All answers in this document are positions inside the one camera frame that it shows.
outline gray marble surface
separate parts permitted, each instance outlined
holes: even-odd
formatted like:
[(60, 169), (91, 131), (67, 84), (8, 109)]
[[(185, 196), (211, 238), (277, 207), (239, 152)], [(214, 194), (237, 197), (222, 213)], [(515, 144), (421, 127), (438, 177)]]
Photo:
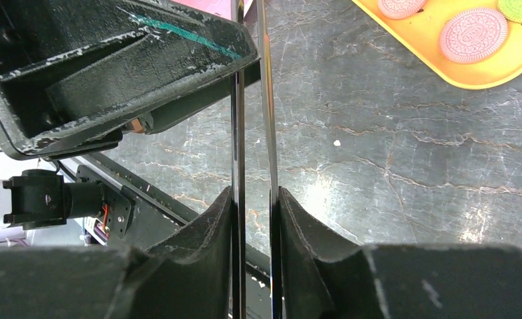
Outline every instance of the gray marble surface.
[[(280, 185), (311, 214), (359, 244), (522, 247), (522, 75), (453, 87), (350, 0), (273, 0), (267, 18)], [(268, 253), (260, 101), (246, 90), (247, 240)], [(230, 184), (229, 105), (106, 155), (204, 211)]]

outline green paint streak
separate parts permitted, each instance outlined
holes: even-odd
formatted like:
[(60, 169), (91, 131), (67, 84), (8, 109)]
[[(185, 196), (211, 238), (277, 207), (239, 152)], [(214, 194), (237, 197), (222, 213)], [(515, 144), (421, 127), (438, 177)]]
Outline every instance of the green paint streak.
[(241, 56), (239, 54), (235, 53), (234, 51), (221, 47), (221, 46), (217, 45), (216, 43), (208, 40), (205, 37), (201, 37), (200, 35), (196, 35), (185, 29), (181, 29), (175, 25), (172, 25), (171, 23), (155, 20), (155, 19), (148, 18), (148, 17), (143, 17), (141, 15), (136, 15), (133, 17), (136, 19), (136, 22), (143, 23), (144, 25), (148, 25), (153, 28), (174, 32), (177, 35), (179, 35), (185, 39), (205, 45), (215, 51), (222, 53), (225, 56), (229, 56), (230, 58), (232, 58), (234, 60), (241, 58)]

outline black bracket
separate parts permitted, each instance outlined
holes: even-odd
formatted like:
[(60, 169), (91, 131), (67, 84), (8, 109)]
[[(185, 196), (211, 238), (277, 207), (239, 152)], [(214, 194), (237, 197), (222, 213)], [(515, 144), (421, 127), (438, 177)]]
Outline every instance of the black bracket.
[(97, 181), (103, 185), (104, 202), (108, 204), (106, 225), (111, 234), (123, 238), (131, 224), (134, 202), (122, 195), (120, 189), (84, 165), (77, 168), (77, 177), (82, 182)]

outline yellow tray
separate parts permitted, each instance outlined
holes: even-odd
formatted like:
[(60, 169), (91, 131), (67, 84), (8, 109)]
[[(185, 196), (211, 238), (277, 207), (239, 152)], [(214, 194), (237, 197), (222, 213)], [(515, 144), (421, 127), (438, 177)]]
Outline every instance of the yellow tray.
[(494, 55), (481, 62), (454, 63), (439, 48), (439, 35), (450, 19), (467, 9), (496, 9), (497, 0), (428, 0), (423, 12), (403, 20), (386, 18), (379, 10), (378, 0), (352, 1), (454, 86), (470, 90), (492, 88), (522, 73), (521, 23), (508, 21), (507, 40)]

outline tray rim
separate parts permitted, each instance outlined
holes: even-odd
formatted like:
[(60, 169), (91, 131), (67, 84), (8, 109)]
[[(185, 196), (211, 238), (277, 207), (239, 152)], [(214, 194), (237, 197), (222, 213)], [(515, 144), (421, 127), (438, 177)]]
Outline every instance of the tray rim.
[(431, 63), (423, 54), (417, 51), (412, 45), (410, 45), (404, 38), (402, 38), (398, 33), (396, 33), (392, 28), (390, 28), (380, 17), (378, 17), (374, 12), (372, 12), (368, 7), (360, 3), (358, 0), (351, 0), (354, 4), (356, 4), (359, 8), (361, 8), (366, 14), (368, 14), (375, 22), (377, 22), (382, 28), (384, 28), (390, 35), (392, 35), (396, 40), (406, 47), (411, 53), (417, 56), (425, 65), (429, 67), (433, 72), (435, 72), (438, 76), (440, 76), (443, 80), (445, 80), (448, 84), (456, 86), (457, 88), (465, 88), (467, 90), (483, 90), (486, 88), (493, 88), (499, 85), (502, 85), (506, 82), (517, 78), (522, 73), (522, 66), (515, 70), (515, 72), (511, 73), (509, 76), (502, 78), (500, 80), (494, 82), (488, 82), (485, 84), (466, 84), (461, 83), (456, 80), (450, 78), (447, 74), (442, 72), (435, 64)]

